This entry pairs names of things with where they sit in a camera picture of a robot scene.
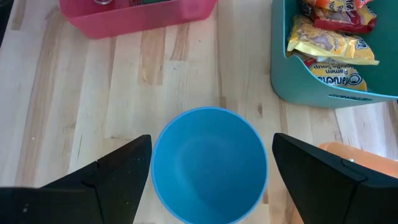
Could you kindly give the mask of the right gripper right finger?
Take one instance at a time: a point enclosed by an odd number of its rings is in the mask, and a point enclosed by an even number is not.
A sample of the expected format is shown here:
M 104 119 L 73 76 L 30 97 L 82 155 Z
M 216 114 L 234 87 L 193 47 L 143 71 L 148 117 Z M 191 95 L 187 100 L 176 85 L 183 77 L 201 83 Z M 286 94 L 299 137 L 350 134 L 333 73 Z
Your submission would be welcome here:
M 303 224 L 398 224 L 398 179 L 283 133 L 272 152 Z

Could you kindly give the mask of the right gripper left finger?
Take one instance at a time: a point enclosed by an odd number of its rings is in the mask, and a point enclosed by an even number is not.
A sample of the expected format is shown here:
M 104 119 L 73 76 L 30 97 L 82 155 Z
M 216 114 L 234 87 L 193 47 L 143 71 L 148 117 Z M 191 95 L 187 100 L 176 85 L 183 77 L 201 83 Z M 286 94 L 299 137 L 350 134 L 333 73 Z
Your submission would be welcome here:
M 0 224 L 132 224 L 151 155 L 145 134 L 43 187 L 0 187 Z

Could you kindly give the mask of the yellow Maruchan ramen packet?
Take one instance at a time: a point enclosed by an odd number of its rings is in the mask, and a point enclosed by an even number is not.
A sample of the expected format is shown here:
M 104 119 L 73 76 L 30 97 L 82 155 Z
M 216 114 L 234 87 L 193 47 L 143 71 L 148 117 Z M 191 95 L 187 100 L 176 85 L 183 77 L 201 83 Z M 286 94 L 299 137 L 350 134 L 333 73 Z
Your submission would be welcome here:
M 297 50 L 315 58 L 331 58 L 353 65 L 378 65 L 369 45 L 356 35 L 316 28 L 305 16 L 295 16 L 287 51 Z

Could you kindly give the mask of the red Maruchan ramen packet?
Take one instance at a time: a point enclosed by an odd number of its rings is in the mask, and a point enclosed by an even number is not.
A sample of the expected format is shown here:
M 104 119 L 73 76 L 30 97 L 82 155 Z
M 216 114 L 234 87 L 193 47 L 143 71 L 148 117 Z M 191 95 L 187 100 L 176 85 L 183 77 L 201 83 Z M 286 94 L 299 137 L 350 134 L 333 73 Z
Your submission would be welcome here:
M 311 18 L 313 26 L 316 28 L 353 34 L 367 34 L 374 29 L 377 22 L 376 13 L 367 5 L 357 11 L 335 12 L 310 6 L 303 0 L 299 1 L 302 12 Z

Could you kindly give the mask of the orange Maruchan ramen packet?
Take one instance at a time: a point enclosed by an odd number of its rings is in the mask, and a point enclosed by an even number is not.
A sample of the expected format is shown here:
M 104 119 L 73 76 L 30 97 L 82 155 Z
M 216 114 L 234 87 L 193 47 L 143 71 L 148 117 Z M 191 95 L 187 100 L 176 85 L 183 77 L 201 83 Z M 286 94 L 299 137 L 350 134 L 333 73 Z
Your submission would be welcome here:
M 372 0 L 303 0 L 310 6 L 335 12 L 357 11 Z

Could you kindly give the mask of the orange plastic tray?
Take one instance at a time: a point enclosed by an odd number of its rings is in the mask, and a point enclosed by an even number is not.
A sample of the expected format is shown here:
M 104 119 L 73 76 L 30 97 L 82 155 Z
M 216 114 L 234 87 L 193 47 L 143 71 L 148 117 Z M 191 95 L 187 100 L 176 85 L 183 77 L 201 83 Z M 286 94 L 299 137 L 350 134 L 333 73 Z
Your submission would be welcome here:
M 318 147 L 346 160 L 398 179 L 398 161 L 363 151 L 340 142 L 328 142 Z

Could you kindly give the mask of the blue bowl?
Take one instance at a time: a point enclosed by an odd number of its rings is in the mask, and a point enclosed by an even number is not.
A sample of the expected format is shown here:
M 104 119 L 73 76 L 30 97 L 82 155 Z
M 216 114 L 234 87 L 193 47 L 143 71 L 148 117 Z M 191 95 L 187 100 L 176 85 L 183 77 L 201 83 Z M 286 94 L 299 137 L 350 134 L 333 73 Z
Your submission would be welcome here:
M 266 148 L 242 116 L 224 108 L 195 108 L 159 134 L 151 176 L 159 200 L 181 222 L 235 224 L 264 194 Z

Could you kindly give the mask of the teal plastic bin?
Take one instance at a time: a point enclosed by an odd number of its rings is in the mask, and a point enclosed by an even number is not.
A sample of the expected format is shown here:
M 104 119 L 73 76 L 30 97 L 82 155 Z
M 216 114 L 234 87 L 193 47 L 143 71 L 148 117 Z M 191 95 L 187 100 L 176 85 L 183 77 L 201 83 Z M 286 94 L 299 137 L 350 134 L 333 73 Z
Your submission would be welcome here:
M 398 100 L 398 0 L 373 0 L 369 6 L 375 10 L 378 20 L 364 40 L 380 63 L 356 67 L 368 85 L 369 90 L 364 92 L 328 85 L 314 76 L 301 58 L 286 57 L 292 20 L 300 14 L 300 6 L 298 0 L 273 0 L 271 83 L 274 91 L 289 103 L 333 109 Z

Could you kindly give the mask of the pink plastic tray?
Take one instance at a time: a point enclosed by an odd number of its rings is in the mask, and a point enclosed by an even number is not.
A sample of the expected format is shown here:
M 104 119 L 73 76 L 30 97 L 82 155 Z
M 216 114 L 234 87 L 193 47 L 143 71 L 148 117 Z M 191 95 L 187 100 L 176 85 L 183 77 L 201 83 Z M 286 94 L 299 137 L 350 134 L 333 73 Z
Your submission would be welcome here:
M 206 19 L 218 0 L 169 0 L 142 4 L 142 0 L 59 0 L 67 21 L 90 39 L 102 39 Z

